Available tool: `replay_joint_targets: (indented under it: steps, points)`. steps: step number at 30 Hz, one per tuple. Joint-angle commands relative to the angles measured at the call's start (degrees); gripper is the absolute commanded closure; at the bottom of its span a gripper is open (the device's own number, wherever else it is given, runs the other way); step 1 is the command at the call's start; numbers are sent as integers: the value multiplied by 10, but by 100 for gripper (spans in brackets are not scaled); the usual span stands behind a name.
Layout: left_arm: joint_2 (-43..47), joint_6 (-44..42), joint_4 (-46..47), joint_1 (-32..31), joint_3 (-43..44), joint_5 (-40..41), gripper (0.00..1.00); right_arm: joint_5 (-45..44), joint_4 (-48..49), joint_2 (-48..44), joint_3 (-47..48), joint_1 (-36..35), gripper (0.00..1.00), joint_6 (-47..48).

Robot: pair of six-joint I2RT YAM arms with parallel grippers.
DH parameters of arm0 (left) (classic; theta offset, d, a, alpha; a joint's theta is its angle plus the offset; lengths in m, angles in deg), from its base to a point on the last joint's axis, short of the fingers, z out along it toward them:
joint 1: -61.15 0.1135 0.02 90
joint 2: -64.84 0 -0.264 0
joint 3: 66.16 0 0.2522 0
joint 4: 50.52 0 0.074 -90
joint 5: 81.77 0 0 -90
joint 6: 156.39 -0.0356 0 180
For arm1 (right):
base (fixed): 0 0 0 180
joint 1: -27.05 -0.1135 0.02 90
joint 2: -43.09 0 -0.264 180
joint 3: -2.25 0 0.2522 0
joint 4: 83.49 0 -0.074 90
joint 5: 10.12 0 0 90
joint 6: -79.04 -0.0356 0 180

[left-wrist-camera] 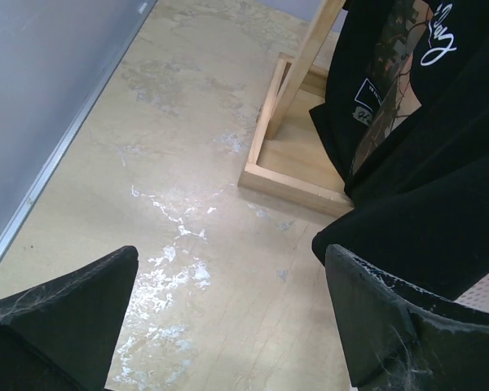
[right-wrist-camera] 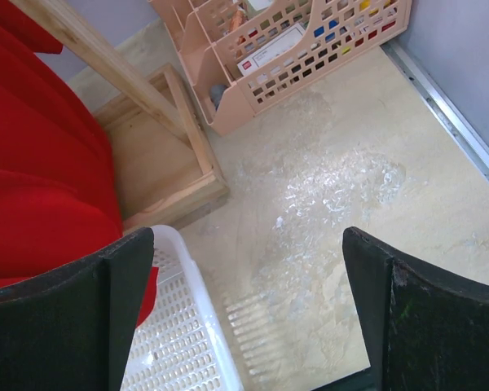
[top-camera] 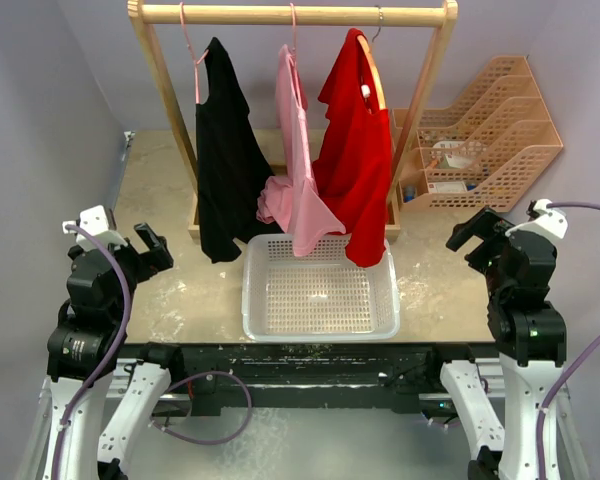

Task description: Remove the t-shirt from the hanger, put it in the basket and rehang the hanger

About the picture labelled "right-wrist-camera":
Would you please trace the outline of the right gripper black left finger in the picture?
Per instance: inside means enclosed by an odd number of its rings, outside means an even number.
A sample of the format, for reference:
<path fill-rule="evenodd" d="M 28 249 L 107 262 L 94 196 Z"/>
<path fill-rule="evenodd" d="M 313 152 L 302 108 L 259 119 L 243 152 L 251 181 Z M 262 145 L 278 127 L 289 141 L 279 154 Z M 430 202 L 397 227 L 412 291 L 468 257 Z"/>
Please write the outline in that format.
<path fill-rule="evenodd" d="M 0 390 L 118 390 L 154 253 L 139 229 L 0 288 Z"/>

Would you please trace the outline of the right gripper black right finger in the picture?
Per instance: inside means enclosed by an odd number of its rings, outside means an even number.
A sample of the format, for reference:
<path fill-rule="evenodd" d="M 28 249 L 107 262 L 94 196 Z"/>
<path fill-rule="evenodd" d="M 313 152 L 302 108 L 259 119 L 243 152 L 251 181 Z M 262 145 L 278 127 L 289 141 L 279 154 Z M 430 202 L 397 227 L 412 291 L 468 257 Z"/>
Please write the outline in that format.
<path fill-rule="evenodd" d="M 489 390 L 489 286 L 343 232 L 347 277 L 378 390 Z"/>

